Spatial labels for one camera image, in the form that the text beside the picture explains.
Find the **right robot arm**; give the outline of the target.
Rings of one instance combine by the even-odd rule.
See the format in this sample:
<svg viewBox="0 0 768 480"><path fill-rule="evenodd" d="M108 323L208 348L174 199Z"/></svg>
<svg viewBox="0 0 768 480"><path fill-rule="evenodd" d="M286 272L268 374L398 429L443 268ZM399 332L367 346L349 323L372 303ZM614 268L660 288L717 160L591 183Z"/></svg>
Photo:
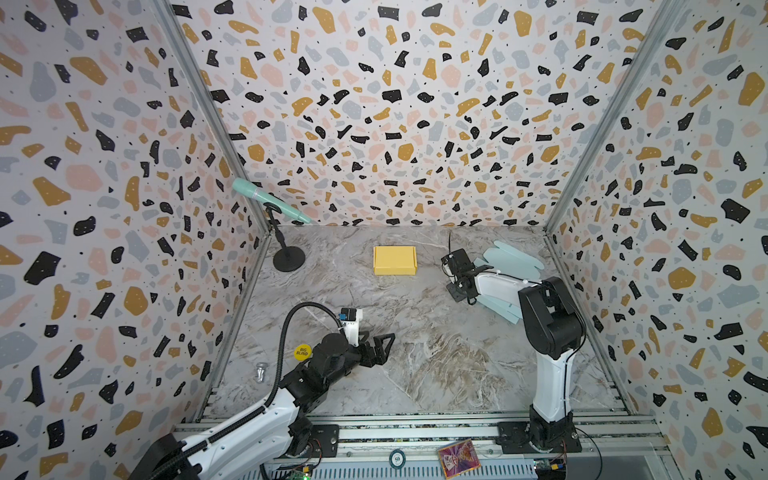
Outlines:
<svg viewBox="0 0 768 480"><path fill-rule="evenodd" d="M508 440L540 452L565 446L575 433L570 385L573 361L586 340L586 326L563 280L528 280L491 265L476 265L463 249L442 257L441 264L455 301L474 304L487 298L517 307L526 338L536 352L536 391L529 422Z"/></svg>

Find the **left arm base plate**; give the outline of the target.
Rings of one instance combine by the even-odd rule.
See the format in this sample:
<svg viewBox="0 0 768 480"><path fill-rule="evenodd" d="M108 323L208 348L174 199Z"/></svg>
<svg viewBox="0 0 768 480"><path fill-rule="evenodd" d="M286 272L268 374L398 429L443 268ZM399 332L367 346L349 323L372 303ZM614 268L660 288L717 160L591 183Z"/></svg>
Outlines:
<svg viewBox="0 0 768 480"><path fill-rule="evenodd" d="M299 432L289 432L288 443L267 460L313 457L335 458L338 454L340 426L338 424L311 425Z"/></svg>

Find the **light blue paper box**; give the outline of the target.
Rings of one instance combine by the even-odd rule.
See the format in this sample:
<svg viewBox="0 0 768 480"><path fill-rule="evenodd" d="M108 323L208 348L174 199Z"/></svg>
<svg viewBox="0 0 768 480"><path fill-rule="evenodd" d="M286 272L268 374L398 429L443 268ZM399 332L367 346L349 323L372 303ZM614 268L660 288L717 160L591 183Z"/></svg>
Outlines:
<svg viewBox="0 0 768 480"><path fill-rule="evenodd" d="M500 283L498 280L476 277L478 302L510 323L517 324L522 319L518 292L542 280L543 262L497 240L492 248L487 249L482 257L475 258L473 263L475 267L491 266L489 273L497 272L503 279Z"/></svg>

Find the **yellow paper box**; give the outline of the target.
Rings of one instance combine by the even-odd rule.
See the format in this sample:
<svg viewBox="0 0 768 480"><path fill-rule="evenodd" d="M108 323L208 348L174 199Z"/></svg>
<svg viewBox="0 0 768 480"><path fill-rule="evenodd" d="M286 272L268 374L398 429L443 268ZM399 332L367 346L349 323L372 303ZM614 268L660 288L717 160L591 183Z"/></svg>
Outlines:
<svg viewBox="0 0 768 480"><path fill-rule="evenodd" d="M376 276L415 276L418 272L414 246L375 246L373 270Z"/></svg>

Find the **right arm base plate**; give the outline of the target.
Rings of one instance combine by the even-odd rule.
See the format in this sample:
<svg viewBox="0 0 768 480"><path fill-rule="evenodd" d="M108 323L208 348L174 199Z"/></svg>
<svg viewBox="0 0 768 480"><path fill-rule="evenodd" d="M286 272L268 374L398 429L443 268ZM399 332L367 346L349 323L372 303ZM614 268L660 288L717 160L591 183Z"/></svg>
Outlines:
<svg viewBox="0 0 768 480"><path fill-rule="evenodd" d="M500 422L495 443L504 454L580 453L582 445L573 422Z"/></svg>

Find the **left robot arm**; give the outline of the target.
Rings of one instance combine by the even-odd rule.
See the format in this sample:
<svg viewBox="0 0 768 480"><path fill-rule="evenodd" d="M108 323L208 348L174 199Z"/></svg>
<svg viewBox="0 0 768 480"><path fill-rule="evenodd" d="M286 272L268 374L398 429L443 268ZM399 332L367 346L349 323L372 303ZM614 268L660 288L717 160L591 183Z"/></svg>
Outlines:
<svg viewBox="0 0 768 480"><path fill-rule="evenodd" d="M356 346L342 333L326 335L312 356L283 376L274 394L232 418L184 440L167 434L144 454L131 479L234 479L284 455L298 456L313 440L307 415L330 387L358 366L387 362L393 333Z"/></svg>

